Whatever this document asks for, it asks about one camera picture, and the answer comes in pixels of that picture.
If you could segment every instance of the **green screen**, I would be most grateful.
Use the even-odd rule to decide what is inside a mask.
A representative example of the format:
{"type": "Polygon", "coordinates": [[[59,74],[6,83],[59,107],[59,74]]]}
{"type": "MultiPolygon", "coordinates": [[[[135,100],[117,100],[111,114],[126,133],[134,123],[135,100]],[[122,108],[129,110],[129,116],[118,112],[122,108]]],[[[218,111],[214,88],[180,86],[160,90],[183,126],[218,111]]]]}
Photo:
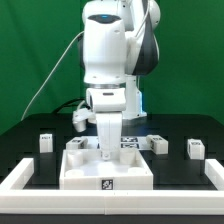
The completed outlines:
{"type": "MultiPolygon", "coordinates": [[[[20,121],[68,44],[83,30],[85,2],[1,1],[0,133],[20,121]]],[[[141,79],[144,109],[153,114],[206,114],[224,123],[224,1],[158,3],[160,62],[141,79]]],[[[83,74],[74,44],[28,115],[49,113],[84,96],[83,74]]]]}

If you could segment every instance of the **cable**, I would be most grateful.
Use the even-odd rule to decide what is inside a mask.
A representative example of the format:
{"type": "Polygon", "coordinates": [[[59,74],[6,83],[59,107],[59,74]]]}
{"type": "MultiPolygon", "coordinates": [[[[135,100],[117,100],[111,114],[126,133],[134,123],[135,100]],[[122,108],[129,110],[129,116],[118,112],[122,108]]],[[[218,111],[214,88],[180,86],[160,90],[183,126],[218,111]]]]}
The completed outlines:
{"type": "Polygon", "coordinates": [[[31,99],[31,101],[29,102],[28,106],[26,107],[23,116],[21,118],[21,121],[25,118],[30,106],[32,105],[33,101],[36,99],[36,97],[39,95],[39,93],[42,91],[42,89],[44,88],[44,86],[46,85],[46,83],[48,82],[48,80],[51,78],[51,76],[53,75],[53,73],[55,72],[56,68],[58,67],[58,65],[60,64],[60,62],[62,61],[62,59],[64,58],[64,56],[66,55],[66,53],[68,52],[68,50],[71,48],[71,46],[73,45],[73,43],[76,41],[76,39],[78,37],[80,37],[82,34],[84,33],[84,31],[80,32],[72,41],[71,43],[68,45],[68,47],[66,48],[66,50],[64,51],[64,53],[62,54],[62,56],[60,57],[60,59],[58,60],[58,62],[56,63],[56,65],[54,66],[54,68],[52,69],[52,71],[50,72],[50,74],[48,75],[47,79],[44,81],[44,83],[42,84],[42,86],[40,87],[40,89],[36,92],[36,94],[33,96],[33,98],[31,99]]]}
{"type": "Polygon", "coordinates": [[[55,110],[53,110],[52,114],[57,114],[64,107],[72,106],[72,105],[70,105],[71,103],[74,103],[74,102],[77,102],[77,101],[83,101],[83,100],[84,100],[84,98],[77,98],[77,99],[69,100],[66,103],[63,103],[60,107],[58,107],[55,110]]]}
{"type": "Polygon", "coordinates": [[[148,14],[149,14],[149,8],[150,8],[150,3],[149,3],[149,1],[150,1],[150,0],[148,0],[147,10],[146,10],[145,16],[144,16],[144,18],[143,18],[142,24],[141,24],[141,26],[138,28],[138,31],[137,31],[135,37],[138,37],[138,34],[139,34],[139,32],[141,31],[143,25],[145,24],[145,21],[146,21],[146,19],[147,19],[148,14]]]}
{"type": "Polygon", "coordinates": [[[81,109],[81,107],[85,104],[85,100],[83,100],[77,107],[77,111],[81,109]]]}

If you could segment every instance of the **black table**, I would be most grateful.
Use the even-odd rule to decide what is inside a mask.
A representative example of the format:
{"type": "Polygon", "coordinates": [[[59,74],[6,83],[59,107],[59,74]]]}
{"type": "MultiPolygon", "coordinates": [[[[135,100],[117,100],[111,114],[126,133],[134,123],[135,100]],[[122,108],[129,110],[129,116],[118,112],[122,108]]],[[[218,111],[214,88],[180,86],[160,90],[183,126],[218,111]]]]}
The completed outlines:
{"type": "MultiPolygon", "coordinates": [[[[205,158],[224,164],[224,126],[204,115],[150,115],[144,123],[123,126],[122,136],[160,135],[169,141],[169,155],[141,151],[154,174],[154,189],[215,190],[204,175],[204,161],[190,160],[187,139],[201,139],[205,158]]],[[[72,114],[37,114],[27,117],[0,136],[0,182],[23,158],[34,158],[35,173],[26,189],[58,189],[62,151],[74,137],[95,136],[96,127],[88,124],[77,133],[72,114]],[[53,153],[39,153],[39,135],[53,134],[53,153]]],[[[0,215],[0,223],[211,223],[224,216],[103,216],[103,215],[0,215]]]]}

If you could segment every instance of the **black cable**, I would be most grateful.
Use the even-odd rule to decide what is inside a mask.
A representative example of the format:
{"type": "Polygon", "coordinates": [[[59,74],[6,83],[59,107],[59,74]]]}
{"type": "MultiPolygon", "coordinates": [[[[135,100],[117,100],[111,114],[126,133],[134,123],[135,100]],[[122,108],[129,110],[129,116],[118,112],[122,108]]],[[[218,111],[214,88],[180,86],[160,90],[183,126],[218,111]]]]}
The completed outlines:
{"type": "Polygon", "coordinates": [[[71,103],[74,103],[74,102],[77,102],[77,101],[83,101],[83,100],[85,100],[85,99],[84,98],[77,98],[77,99],[69,100],[69,101],[63,103],[60,107],[53,110],[52,114],[57,114],[61,109],[63,109],[64,107],[67,107],[71,103]]]}

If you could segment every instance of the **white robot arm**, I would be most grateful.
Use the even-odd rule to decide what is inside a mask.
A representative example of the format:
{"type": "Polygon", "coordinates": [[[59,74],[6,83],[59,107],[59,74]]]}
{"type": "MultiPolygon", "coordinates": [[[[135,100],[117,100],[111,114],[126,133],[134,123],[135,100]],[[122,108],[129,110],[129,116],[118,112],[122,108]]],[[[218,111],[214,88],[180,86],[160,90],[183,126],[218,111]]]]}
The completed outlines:
{"type": "Polygon", "coordinates": [[[133,103],[128,98],[132,92],[128,82],[133,82],[136,75],[148,74],[158,63],[153,29],[159,19],[159,7],[154,0],[95,0],[84,8],[85,32],[80,55],[85,68],[84,82],[90,87],[86,101],[92,111],[75,111],[73,123],[79,126],[92,113],[96,115],[104,160],[120,149],[122,111],[133,103]],[[120,88],[123,83],[126,89],[120,88]]]}

